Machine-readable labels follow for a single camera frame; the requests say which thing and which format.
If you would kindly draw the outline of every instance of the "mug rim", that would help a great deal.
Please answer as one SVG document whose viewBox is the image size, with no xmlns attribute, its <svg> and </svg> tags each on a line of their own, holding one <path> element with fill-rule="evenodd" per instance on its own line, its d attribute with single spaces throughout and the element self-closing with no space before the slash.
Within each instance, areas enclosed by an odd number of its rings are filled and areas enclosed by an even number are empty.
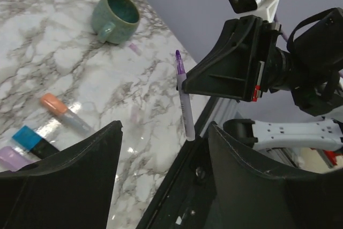
<svg viewBox="0 0 343 229">
<path fill-rule="evenodd" d="M 129 23 L 129 22 L 123 20 L 122 18 L 120 18 L 118 15 L 116 15 L 116 14 L 112 11 L 111 7 L 109 6 L 108 0 L 106 0 L 106 6 L 107 6 L 107 8 L 109 9 L 109 11 L 110 11 L 116 18 L 118 18 L 120 21 L 122 21 L 122 22 L 124 22 L 124 23 L 126 23 L 126 24 L 135 25 L 135 24 L 139 23 L 139 21 L 140 21 L 140 12 L 139 12 L 139 10 L 138 10 L 138 7 L 136 6 L 136 4 L 135 4 L 132 0 L 128 0 L 128 1 L 130 1 L 130 2 L 134 5 L 134 7 L 136 8 L 137 13 L 138 13 L 138 20 L 137 20 L 137 22 L 135 22 L 135 23 Z"/>
</svg>

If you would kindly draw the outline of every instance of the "orange marker cap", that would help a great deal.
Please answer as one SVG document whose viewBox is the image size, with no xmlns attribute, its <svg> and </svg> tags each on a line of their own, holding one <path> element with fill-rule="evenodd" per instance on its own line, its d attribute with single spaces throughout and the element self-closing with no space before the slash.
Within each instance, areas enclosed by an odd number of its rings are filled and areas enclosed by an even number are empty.
<svg viewBox="0 0 343 229">
<path fill-rule="evenodd" d="M 57 116 L 63 115 L 65 112 L 68 111 L 67 106 L 51 93 L 45 94 L 41 97 L 40 100 L 43 106 L 45 106 L 49 111 L 53 112 Z"/>
</svg>

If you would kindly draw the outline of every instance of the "green ceramic mug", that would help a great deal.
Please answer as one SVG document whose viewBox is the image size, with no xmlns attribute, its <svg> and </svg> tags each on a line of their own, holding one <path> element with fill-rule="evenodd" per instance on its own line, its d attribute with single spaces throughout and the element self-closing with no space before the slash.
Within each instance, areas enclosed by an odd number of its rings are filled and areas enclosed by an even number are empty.
<svg viewBox="0 0 343 229">
<path fill-rule="evenodd" d="M 131 0 L 100 0 L 92 15 L 92 28 L 100 42 L 120 44 L 135 33 L 139 11 Z"/>
</svg>

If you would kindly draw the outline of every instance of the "white marble surface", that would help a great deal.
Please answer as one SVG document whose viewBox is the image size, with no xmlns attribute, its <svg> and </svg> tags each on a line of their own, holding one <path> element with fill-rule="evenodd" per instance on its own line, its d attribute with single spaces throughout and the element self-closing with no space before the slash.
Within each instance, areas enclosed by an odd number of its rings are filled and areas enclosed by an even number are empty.
<svg viewBox="0 0 343 229">
<path fill-rule="evenodd" d="M 82 139 L 40 106 L 47 92 L 95 129 L 121 120 L 108 228 L 132 229 L 185 141 L 173 53 L 182 51 L 187 69 L 195 62 L 145 0 L 133 0 L 142 20 L 130 42 L 99 43 L 90 27 L 97 1 L 0 0 L 0 147 L 14 146 L 24 124 L 61 150 Z M 207 100 L 192 96 L 195 121 Z M 130 119 L 134 107 L 141 123 Z"/>
</svg>

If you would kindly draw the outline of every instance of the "white robot part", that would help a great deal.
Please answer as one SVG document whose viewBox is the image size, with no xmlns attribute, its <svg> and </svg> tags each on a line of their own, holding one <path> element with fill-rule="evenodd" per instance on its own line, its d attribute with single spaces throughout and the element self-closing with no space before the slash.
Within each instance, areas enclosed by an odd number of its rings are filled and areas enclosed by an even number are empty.
<svg viewBox="0 0 343 229">
<path fill-rule="evenodd" d="M 332 118 L 339 122 L 343 122 L 343 106 L 337 107 L 330 113 L 325 115 L 326 118 Z"/>
<path fill-rule="evenodd" d="M 257 10 L 241 13 L 240 17 L 243 16 L 249 16 L 254 15 L 261 17 L 263 20 L 268 21 L 269 23 L 272 23 L 275 18 L 275 14 L 277 12 L 277 8 L 279 5 L 280 0 L 260 0 L 261 4 L 259 4 L 259 7 Z"/>
<path fill-rule="evenodd" d="M 324 120 L 312 123 L 267 123 L 255 121 L 252 125 L 258 142 L 254 150 L 282 147 L 310 147 L 336 151 L 343 147 L 343 133 L 337 123 Z"/>
</svg>

